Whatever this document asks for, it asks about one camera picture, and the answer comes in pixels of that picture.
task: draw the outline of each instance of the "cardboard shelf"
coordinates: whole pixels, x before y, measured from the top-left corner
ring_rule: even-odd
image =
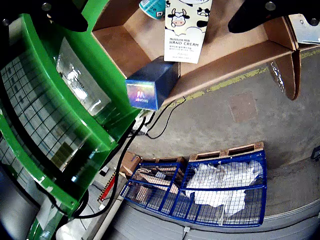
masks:
[[[131,9],[116,21],[117,16],[111,14],[116,9],[114,1],[110,0],[104,8],[96,23],[99,30],[92,33],[122,74],[129,77],[164,54],[165,21],[148,17],[133,0],[121,0],[121,4]],[[199,62],[181,63],[181,78],[163,104],[270,61],[279,62],[279,69],[283,69],[286,96],[296,98],[299,88],[290,26],[282,17],[244,33],[230,33],[228,22],[242,2],[213,1]]]

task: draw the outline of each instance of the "concrete floor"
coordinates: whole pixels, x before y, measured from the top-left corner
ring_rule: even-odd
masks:
[[[301,91],[295,101],[281,93],[267,65],[260,66],[261,73],[226,87],[210,92],[204,89],[197,94],[199,97],[174,110],[161,137],[150,140],[138,136],[129,150],[143,157],[189,156],[263,141],[268,169],[306,159],[320,145],[318,66],[319,54],[302,59]],[[250,98],[255,106],[236,122],[234,111],[246,108]],[[162,131],[171,109],[166,110],[150,136]]]
[[[268,168],[265,216],[307,205],[320,196],[320,161],[310,160],[312,150],[320,145],[318,66],[320,54],[302,59],[301,92],[295,101],[281,93],[265,70],[267,65],[260,66],[259,74],[237,83],[216,91],[205,89],[174,110],[161,137],[137,136],[129,150],[143,157],[189,157],[264,141]],[[235,122],[230,103],[239,94],[252,95],[255,112],[253,118]],[[171,109],[150,136],[162,131]],[[111,169],[119,157],[120,152],[109,163]]]

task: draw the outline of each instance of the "cow print packaging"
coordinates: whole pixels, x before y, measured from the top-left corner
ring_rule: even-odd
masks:
[[[213,0],[165,2],[164,60],[197,64]]]

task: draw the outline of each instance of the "blue wire cage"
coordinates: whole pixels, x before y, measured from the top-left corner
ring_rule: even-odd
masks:
[[[189,162],[170,215],[195,224],[257,227],[267,197],[265,152]]]
[[[258,227],[267,197],[265,151],[181,163],[140,163],[121,195],[158,214],[216,227]]]
[[[162,215],[168,215],[184,177],[180,162],[140,163],[121,195],[128,201]]]

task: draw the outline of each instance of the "white plastic bag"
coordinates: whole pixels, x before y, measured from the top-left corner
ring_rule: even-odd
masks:
[[[210,205],[214,208],[224,205],[227,216],[231,216],[245,208],[245,190],[196,190],[218,189],[249,186],[258,175],[263,174],[262,166],[257,161],[230,162],[217,167],[199,164],[195,174],[187,184],[185,194],[190,198],[194,193],[194,202],[201,205]]]

